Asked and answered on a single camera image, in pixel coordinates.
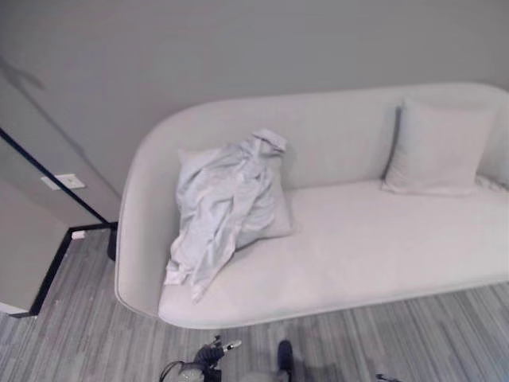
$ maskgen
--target black shoe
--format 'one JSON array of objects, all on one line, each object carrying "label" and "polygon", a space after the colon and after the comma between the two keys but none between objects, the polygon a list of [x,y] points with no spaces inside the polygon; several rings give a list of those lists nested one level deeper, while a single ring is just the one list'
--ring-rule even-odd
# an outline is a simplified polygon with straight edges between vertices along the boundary
[{"label": "black shoe", "polygon": [[289,381],[292,380],[293,371],[293,350],[288,340],[279,342],[278,346],[278,367],[288,373]]}]

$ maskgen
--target electrical outlet cover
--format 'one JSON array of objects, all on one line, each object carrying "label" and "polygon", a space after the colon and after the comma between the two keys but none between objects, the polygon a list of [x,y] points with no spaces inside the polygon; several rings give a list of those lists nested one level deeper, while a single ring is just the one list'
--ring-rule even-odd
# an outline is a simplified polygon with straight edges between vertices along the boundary
[{"label": "electrical outlet cover", "polygon": [[[64,183],[64,185],[70,189],[84,189],[86,185],[78,179],[73,173],[63,173],[61,175],[55,175],[56,179]],[[58,185],[53,183],[48,177],[42,177],[41,180],[53,190],[60,189]]]}]

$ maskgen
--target throw pillow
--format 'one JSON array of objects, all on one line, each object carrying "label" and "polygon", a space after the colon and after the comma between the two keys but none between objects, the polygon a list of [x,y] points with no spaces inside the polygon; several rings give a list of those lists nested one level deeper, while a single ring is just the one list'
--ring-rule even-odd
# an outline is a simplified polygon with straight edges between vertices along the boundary
[{"label": "throw pillow", "polygon": [[[178,158],[180,163],[183,165],[187,161],[197,158],[199,156],[214,155],[216,149],[195,151],[195,150],[178,150]],[[276,237],[288,236],[293,233],[293,222],[289,213],[288,205],[286,204],[285,194],[281,186],[281,167],[282,158],[279,156],[269,157],[267,159],[267,165],[272,170],[274,175],[273,180],[273,192],[275,197],[274,206],[274,220],[266,227],[263,232],[260,232],[257,237],[258,239],[270,239]],[[237,241],[237,248],[244,247],[251,242],[249,236],[243,237],[240,235]]]},{"label": "throw pillow", "polygon": [[496,109],[438,107],[406,99],[383,189],[467,195],[495,122]]}]

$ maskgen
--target white sofa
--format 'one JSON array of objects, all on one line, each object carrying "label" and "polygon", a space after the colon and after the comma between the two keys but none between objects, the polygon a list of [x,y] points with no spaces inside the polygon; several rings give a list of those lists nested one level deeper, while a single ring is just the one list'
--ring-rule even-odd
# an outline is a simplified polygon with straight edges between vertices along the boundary
[{"label": "white sofa", "polygon": [[[509,279],[509,197],[403,196],[380,190],[404,96],[499,104],[479,173],[509,184],[509,96],[482,84],[432,84],[209,103],[172,116],[140,145],[124,191],[115,292],[132,310],[195,329],[251,325]],[[285,238],[239,251],[203,300],[162,286],[178,232],[177,149],[269,128],[289,141]]]}]

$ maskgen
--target crumpled cloth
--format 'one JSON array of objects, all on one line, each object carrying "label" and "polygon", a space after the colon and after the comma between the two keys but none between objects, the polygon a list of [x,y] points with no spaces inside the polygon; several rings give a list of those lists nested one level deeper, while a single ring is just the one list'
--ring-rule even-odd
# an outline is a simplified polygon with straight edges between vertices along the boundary
[{"label": "crumpled cloth", "polygon": [[283,137],[261,130],[183,163],[177,185],[181,228],[165,285],[188,278],[198,302],[235,248],[259,238],[274,220],[274,175],[267,162],[285,149]]}]

